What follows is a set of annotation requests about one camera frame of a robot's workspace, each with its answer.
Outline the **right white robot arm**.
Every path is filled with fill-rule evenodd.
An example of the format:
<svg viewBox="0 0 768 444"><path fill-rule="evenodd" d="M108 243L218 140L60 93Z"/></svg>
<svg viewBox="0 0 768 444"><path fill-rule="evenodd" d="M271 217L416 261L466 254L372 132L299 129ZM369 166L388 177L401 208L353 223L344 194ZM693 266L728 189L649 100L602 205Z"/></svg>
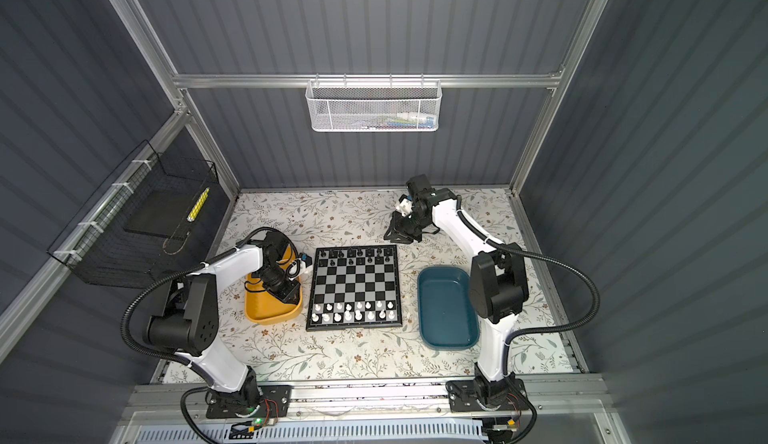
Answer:
<svg viewBox="0 0 768 444"><path fill-rule="evenodd" d="M487 232L462 208L462 199L447 188L436 189L425 175L406 183L391 214L384 239L398 244L420 242L426 229L445 233L468 256L469 301L480 318L480 355L475 365L474 394L488 406L512 391L509 347L519 330L519 315L529 299L521 248Z"/></svg>

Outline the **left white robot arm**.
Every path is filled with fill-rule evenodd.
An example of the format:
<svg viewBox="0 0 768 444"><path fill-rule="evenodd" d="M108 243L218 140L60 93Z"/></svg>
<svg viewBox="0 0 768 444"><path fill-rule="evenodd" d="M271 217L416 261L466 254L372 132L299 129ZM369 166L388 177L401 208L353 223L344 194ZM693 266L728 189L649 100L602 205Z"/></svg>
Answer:
<svg viewBox="0 0 768 444"><path fill-rule="evenodd" d="M299 275L312 259L282 232L262 227L235 246L159 286L143 341L175 358L220 394L255 402L255 373L218 336L219 295L251 276L262 285L254 294L281 304L300 302Z"/></svg>

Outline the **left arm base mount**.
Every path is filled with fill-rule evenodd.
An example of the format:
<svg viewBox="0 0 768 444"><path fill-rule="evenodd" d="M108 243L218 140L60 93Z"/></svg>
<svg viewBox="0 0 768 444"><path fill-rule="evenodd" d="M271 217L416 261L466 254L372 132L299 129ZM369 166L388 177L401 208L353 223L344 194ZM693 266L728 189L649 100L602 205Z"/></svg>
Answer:
<svg viewBox="0 0 768 444"><path fill-rule="evenodd" d="M288 385L260 385L236 393L209 390L205 395L206 418L282 418L287 415L292 391Z"/></svg>

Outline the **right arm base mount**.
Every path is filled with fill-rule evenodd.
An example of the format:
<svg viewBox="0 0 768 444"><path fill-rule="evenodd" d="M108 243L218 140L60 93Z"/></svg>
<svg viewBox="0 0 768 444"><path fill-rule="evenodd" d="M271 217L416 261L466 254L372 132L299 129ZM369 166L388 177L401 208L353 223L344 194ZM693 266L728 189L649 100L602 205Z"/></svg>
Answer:
<svg viewBox="0 0 768 444"><path fill-rule="evenodd" d="M487 382L482 376L472 380L451 380L445 385L450 410L454 413L527 411L524 383L517 378Z"/></svg>

